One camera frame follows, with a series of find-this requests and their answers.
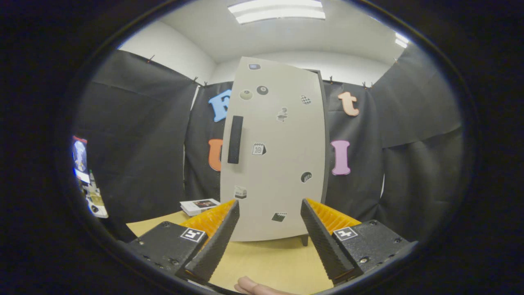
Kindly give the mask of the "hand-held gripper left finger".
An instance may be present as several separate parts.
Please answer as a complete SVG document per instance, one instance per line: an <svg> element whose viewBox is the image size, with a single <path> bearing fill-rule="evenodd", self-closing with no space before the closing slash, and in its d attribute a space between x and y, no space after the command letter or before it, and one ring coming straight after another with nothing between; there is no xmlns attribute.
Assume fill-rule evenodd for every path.
<svg viewBox="0 0 524 295"><path fill-rule="evenodd" d="M164 273L205 284L224 256L239 214L238 201L230 200L181 224L161 222L126 247Z"/></svg>

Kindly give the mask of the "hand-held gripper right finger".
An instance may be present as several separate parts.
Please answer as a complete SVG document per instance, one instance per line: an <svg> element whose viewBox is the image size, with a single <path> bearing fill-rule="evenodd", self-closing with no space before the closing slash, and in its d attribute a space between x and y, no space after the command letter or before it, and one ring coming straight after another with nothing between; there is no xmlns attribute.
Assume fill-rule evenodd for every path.
<svg viewBox="0 0 524 295"><path fill-rule="evenodd" d="M373 275L404 260L417 246L378 220L360 222L305 198L300 215L334 285Z"/></svg>

